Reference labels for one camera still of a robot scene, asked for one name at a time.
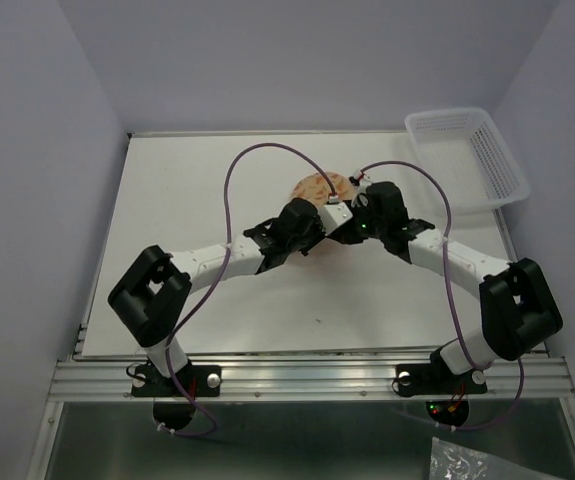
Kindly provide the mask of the floral mesh laundry bag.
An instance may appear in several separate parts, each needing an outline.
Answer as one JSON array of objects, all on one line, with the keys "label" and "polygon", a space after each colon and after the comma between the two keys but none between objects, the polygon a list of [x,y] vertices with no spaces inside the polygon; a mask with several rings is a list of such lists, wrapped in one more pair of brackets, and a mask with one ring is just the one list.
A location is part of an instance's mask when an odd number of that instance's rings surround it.
[{"label": "floral mesh laundry bag", "polygon": [[[332,181],[338,198],[341,201],[352,200],[355,196],[355,187],[346,176],[335,172],[327,172]],[[290,199],[301,198],[320,207],[327,203],[332,192],[328,182],[319,173],[308,175],[301,179],[293,188]]]}]

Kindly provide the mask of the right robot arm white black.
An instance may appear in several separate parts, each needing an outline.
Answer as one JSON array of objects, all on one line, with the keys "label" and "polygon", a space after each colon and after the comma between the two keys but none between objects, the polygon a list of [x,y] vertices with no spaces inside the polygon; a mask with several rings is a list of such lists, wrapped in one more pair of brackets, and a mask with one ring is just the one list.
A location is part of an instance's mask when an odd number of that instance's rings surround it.
[{"label": "right robot arm white black", "polygon": [[350,221],[333,232],[351,245],[373,238],[406,263],[443,277],[478,300],[480,324],[435,354],[427,366],[430,384],[449,390],[463,374],[497,359],[514,361],[558,333],[563,319],[541,267],[529,258],[495,258],[447,239],[433,224],[412,219],[401,190],[392,182],[363,183],[349,201]]}]

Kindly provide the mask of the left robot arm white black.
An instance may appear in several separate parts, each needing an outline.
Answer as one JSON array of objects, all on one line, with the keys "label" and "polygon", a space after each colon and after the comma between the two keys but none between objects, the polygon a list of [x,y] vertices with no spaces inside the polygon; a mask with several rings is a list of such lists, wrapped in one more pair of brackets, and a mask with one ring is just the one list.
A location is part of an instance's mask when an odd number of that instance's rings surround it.
[{"label": "left robot arm white black", "polygon": [[190,364],[174,328],[187,298],[217,282],[264,273],[305,252],[338,223],[334,205],[290,201],[279,216],[244,231],[225,244],[168,253],[158,245],[143,250],[108,296],[108,303],[156,368],[155,382],[166,393],[182,392]]}]

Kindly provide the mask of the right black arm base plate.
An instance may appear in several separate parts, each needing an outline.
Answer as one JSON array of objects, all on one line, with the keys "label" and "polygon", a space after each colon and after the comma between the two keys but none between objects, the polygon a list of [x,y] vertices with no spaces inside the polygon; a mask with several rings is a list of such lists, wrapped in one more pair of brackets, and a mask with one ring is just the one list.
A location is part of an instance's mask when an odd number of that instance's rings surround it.
[{"label": "right black arm base plate", "polygon": [[476,383],[472,372],[455,375],[446,366],[433,363],[399,364],[392,380],[393,391],[403,397],[452,394],[485,394],[486,382]]}]

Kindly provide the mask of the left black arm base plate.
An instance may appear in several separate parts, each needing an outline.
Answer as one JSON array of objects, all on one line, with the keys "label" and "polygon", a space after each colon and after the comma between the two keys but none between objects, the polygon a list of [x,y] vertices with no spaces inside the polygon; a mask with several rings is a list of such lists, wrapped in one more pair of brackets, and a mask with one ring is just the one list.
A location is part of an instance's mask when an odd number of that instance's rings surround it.
[{"label": "left black arm base plate", "polygon": [[[136,398],[180,397],[172,378],[164,377],[150,362],[126,367],[131,379],[131,395]],[[222,369],[218,365],[190,364],[176,374],[177,380],[193,398],[215,398],[220,395]]]}]

